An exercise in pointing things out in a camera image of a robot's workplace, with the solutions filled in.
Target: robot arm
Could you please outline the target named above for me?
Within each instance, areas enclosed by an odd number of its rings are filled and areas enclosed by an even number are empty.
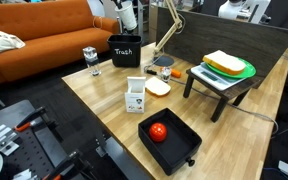
[[[220,9],[218,16],[258,24],[271,0],[228,0]]]

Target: lamp arm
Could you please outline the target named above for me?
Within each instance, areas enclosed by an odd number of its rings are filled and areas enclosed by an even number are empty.
[[[176,30],[177,30],[177,26],[176,26],[176,24],[173,24],[173,26],[167,31],[167,33],[160,40],[160,42],[155,46],[155,48],[154,48],[154,56],[156,56],[158,54],[158,52],[160,52],[162,47],[171,38],[171,36],[175,33]]]
[[[154,48],[154,56],[156,56],[160,52],[162,47],[170,39],[170,37],[175,33],[175,31],[182,27],[182,21],[178,17],[178,13],[177,13],[176,8],[174,6],[173,0],[166,0],[166,3],[168,6],[168,9],[170,10],[170,13],[173,17],[174,24],[172,25],[172,27],[167,31],[167,33],[164,35],[164,37],[161,39],[161,41]]]

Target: glass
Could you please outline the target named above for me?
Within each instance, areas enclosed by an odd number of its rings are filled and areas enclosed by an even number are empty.
[[[161,69],[161,80],[168,83],[171,79],[172,69],[169,67],[163,67]]]
[[[93,76],[97,76],[101,74],[101,70],[99,67],[99,60],[97,58],[97,52],[96,49],[88,46],[83,49],[85,61],[87,64],[87,67],[91,69],[90,73],[92,73]]]

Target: sandwich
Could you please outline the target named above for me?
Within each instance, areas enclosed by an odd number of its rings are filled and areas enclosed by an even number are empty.
[[[237,57],[226,54],[220,50],[205,55],[202,60],[229,75],[238,75],[242,73],[246,67],[245,63]]]
[[[147,80],[145,82],[145,88],[148,93],[157,97],[166,96],[171,90],[171,86],[156,77],[152,77]]]

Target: black trash bin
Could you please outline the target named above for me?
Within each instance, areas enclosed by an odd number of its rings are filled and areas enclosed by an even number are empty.
[[[141,36],[112,35],[107,40],[116,67],[138,67],[141,60]]]

